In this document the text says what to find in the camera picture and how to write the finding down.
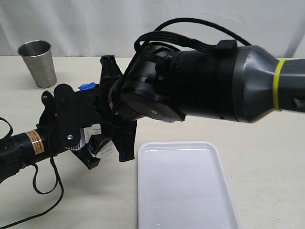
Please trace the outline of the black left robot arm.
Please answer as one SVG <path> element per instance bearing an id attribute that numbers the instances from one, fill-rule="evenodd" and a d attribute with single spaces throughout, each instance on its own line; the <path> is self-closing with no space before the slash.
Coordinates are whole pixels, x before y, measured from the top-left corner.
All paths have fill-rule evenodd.
<path id="1" fill-rule="evenodd" d="M 42 93 L 41 101 L 45 109 L 37 128 L 21 134 L 9 133 L 0 140 L 0 180 L 4 181 L 27 166 L 71 151 L 88 169 L 98 166 L 100 160 L 114 151 L 113 142 L 90 127 L 81 132 L 82 147 L 64 147 L 56 125 L 55 101 L 53 93 Z"/>

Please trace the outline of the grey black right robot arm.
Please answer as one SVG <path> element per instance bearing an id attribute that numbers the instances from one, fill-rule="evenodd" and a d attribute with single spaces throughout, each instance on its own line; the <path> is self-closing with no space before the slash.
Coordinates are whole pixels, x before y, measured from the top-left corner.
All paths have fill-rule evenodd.
<path id="1" fill-rule="evenodd" d="M 154 42 L 150 54 L 165 69 L 134 56 L 124 73 L 113 56 L 102 56 L 99 110 L 102 131 L 119 161 L 134 159 L 137 120 L 173 123 L 187 116 L 253 123 L 272 111 L 305 110 L 305 62 L 279 60 L 256 46 L 226 40 L 211 52 L 179 51 Z"/>

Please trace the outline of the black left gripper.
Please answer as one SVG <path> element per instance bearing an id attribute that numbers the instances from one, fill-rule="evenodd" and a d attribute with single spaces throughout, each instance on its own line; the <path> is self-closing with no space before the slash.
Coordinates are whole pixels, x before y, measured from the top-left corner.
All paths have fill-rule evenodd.
<path id="1" fill-rule="evenodd" d="M 102 122 L 102 116 L 98 113 L 98 108 L 96 106 L 95 92 L 96 90 L 75 92 L 81 126 L 81 148 L 79 150 L 67 149 L 60 141 L 54 93 L 51 93 L 50 91 L 44 91 L 42 93 L 41 101 L 45 108 L 37 125 L 46 135 L 46 147 L 49 152 L 61 153 L 70 150 L 89 170 L 97 167 L 101 161 L 101 159 L 93 157 L 88 150 L 82 149 L 85 145 L 84 128 Z"/>

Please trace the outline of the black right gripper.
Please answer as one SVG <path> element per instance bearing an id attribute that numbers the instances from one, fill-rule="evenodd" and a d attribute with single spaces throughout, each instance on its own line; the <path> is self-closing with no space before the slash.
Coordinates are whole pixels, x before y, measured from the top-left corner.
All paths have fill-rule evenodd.
<path id="1" fill-rule="evenodd" d="M 113 55 L 100 58 L 102 71 L 99 83 L 98 110 L 102 116 L 102 131 L 112 140 L 119 161 L 134 160 L 137 121 L 136 113 L 120 98 L 124 76 Z"/>

